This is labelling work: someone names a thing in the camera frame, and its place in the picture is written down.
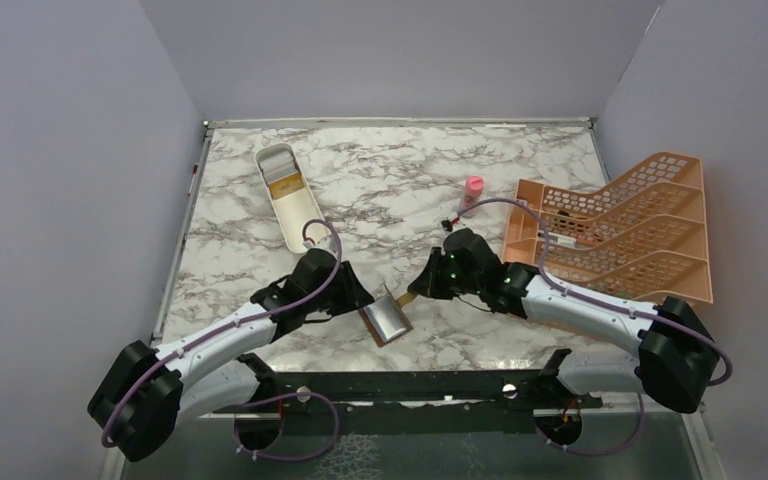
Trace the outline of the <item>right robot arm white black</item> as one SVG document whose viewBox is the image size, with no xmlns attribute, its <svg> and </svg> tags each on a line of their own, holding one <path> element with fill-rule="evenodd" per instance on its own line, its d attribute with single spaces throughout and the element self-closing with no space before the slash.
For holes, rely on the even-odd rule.
<svg viewBox="0 0 768 480">
<path fill-rule="evenodd" d="M 542 374 L 537 393 L 552 407 L 575 395 L 634 392 L 693 413 L 723 358 L 684 300 L 668 296 L 654 304 L 574 288 L 535 266 L 501 261 L 470 229 L 449 234 L 433 248 L 407 290 L 436 300 L 474 295 L 494 313 L 555 323 L 619 348 L 617 354 L 569 353 L 557 369 Z"/>
</svg>

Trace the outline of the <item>brown leather card holder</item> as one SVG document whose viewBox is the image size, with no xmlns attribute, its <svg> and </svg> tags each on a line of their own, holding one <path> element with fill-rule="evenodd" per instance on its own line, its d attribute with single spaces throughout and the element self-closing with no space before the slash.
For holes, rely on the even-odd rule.
<svg viewBox="0 0 768 480">
<path fill-rule="evenodd" d="M 360 317 L 378 347 L 384 347 L 413 330 L 404 307 L 417 298 L 407 291 L 394 293 L 386 285 L 382 288 L 380 296 L 359 309 Z"/>
</svg>

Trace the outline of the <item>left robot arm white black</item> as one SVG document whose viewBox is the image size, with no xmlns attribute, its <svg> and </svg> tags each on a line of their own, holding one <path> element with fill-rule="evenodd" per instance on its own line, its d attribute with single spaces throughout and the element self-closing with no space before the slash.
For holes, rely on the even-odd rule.
<svg viewBox="0 0 768 480">
<path fill-rule="evenodd" d="M 151 347 L 141 340 L 116 356 L 87 412 L 101 427 L 101 443 L 130 461 L 153 454 L 187 417 L 221 407 L 236 394 L 250 410 L 273 401 L 274 384 L 239 357 L 307 324 L 372 304 L 351 264 L 327 250 L 305 253 L 293 271 L 257 290 L 214 325 L 176 342 Z"/>
</svg>

